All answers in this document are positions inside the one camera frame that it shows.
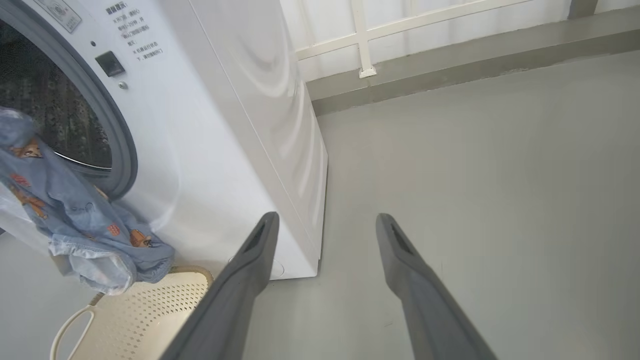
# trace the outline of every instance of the washing machine drum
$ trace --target washing machine drum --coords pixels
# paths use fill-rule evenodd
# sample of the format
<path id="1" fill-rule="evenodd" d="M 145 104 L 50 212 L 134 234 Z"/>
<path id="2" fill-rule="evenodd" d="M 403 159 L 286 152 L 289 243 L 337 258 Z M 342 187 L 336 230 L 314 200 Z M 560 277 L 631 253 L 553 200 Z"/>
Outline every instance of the washing machine drum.
<path id="1" fill-rule="evenodd" d="M 0 106 L 31 116 L 40 138 L 112 199 L 136 156 L 111 96 L 86 62 L 20 1 L 0 1 Z"/>

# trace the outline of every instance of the wall baseboard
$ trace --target wall baseboard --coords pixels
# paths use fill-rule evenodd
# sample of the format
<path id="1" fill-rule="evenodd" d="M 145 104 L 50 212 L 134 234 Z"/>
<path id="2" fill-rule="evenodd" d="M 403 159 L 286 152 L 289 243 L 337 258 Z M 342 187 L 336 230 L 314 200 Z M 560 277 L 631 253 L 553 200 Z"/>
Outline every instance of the wall baseboard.
<path id="1" fill-rule="evenodd" d="M 317 116 L 513 72 L 640 50 L 640 6 L 439 47 L 307 83 Z"/>

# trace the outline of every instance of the basket handle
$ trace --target basket handle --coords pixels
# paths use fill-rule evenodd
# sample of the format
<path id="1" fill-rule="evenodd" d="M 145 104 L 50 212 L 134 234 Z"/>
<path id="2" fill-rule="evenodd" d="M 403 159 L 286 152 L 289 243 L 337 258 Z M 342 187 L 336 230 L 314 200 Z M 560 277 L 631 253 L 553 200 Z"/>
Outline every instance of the basket handle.
<path id="1" fill-rule="evenodd" d="M 65 332 L 67 331 L 69 326 L 71 326 L 71 324 L 74 323 L 74 321 L 78 317 L 80 317 L 80 315 L 82 315 L 84 313 L 90 313 L 91 314 L 91 318 L 89 319 L 89 322 L 86 324 L 86 327 L 84 328 L 84 331 L 83 331 L 82 335 L 80 335 L 80 338 L 78 339 L 78 342 L 74 346 L 73 351 L 71 351 L 71 355 L 69 355 L 69 359 L 71 359 L 71 357 L 73 357 L 73 355 L 75 354 L 76 350 L 78 349 L 78 346 L 80 345 L 80 342 L 82 342 L 82 339 L 84 338 L 84 335 L 86 335 L 86 332 L 89 330 L 89 326 L 91 326 L 91 323 L 93 322 L 93 318 L 95 318 L 95 307 L 94 306 L 87 305 L 84 308 L 80 309 L 75 314 L 71 315 L 71 317 L 69 319 L 67 319 L 67 321 L 62 325 L 60 330 L 58 330 L 58 333 L 56 334 L 56 337 L 53 339 L 53 344 L 51 344 L 51 352 L 49 353 L 49 360 L 57 360 L 57 358 L 58 358 L 58 347 L 60 346 L 60 340 L 62 340 L 62 336 L 65 334 Z"/>

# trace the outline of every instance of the white washing machine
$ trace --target white washing machine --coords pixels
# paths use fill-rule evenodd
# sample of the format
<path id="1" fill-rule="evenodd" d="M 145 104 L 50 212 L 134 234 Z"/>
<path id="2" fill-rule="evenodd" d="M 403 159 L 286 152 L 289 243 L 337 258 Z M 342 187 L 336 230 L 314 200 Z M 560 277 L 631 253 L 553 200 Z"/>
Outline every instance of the white washing machine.
<path id="1" fill-rule="evenodd" d="M 21 86 L 5 101 L 46 122 L 45 141 L 66 136 L 54 150 L 150 223 L 178 264 L 217 274 L 275 210 L 272 278 L 317 274 L 328 158 L 278 0 L 0 0 L 0 20 L 5 49 L 25 47 L 19 33 L 75 89 L 60 90 L 47 68 L 44 80 L 0 81 L 7 94 Z M 5 63 L 25 57 L 38 58 Z M 13 107 L 1 95 L 0 106 Z M 86 134 L 59 124 L 69 118 Z M 76 158 L 78 138 L 108 141 L 109 161 Z M 20 204 L 4 188 L 0 197 L 0 227 L 45 249 Z"/>

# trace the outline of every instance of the cream plastic basket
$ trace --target cream plastic basket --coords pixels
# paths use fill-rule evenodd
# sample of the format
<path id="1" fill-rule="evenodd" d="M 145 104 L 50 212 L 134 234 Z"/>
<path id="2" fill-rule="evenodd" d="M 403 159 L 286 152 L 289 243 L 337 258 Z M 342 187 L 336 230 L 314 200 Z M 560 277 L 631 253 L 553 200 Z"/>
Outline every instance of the cream plastic basket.
<path id="1" fill-rule="evenodd" d="M 89 323 L 69 360 L 159 359 L 212 282 L 204 268 L 177 266 L 156 284 L 136 282 L 119 296 L 99 294 L 62 325 L 50 360 L 57 360 L 60 339 L 85 313 Z"/>

